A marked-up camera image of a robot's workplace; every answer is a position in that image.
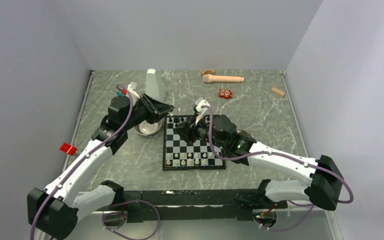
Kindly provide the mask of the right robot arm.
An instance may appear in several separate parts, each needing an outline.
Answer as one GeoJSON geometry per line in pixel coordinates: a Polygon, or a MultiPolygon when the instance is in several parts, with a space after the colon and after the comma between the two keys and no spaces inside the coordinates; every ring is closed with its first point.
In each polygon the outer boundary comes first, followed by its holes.
{"type": "Polygon", "coordinates": [[[342,188],[349,191],[350,187],[331,157],[298,156],[269,147],[246,131],[238,130],[226,115],[214,115],[204,99],[196,102],[194,115],[178,123],[174,133],[187,143],[197,140],[209,143],[218,159],[268,167],[292,177],[291,180],[261,181],[255,200],[262,208],[282,201],[308,201],[323,210],[334,211],[338,204],[354,200],[351,193],[348,200],[340,200],[342,188]]]}

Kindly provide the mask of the steel bowl with chess pieces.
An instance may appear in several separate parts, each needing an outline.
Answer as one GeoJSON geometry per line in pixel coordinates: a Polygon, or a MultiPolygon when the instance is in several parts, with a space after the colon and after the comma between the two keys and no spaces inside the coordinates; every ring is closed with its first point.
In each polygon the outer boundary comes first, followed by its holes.
{"type": "Polygon", "coordinates": [[[247,138],[254,138],[252,134],[250,134],[249,132],[247,132],[246,130],[243,130],[243,129],[238,130],[237,133],[239,135],[245,136],[247,138]]]}

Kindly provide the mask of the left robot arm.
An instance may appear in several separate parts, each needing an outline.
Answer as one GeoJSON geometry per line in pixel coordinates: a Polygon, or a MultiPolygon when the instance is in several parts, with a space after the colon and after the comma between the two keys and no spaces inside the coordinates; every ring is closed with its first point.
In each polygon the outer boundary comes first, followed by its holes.
{"type": "Polygon", "coordinates": [[[46,187],[35,187],[27,195],[30,239],[40,230],[52,239],[63,240],[92,212],[106,206],[119,209],[125,199],[124,188],[115,182],[106,180],[94,190],[82,195],[79,192],[127,141],[128,130],[142,122],[157,123],[174,108],[145,93],[138,100],[133,100],[130,91],[115,96],[82,153],[46,187]]]}

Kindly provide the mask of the black and white chessboard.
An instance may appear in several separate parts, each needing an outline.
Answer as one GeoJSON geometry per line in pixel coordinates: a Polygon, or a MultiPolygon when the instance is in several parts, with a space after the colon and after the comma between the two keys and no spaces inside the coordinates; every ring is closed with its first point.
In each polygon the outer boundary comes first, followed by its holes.
{"type": "Polygon", "coordinates": [[[192,115],[166,116],[163,124],[163,171],[224,170],[226,163],[211,151],[209,143],[196,140],[187,143],[174,133],[178,124],[192,119],[192,115]]]}

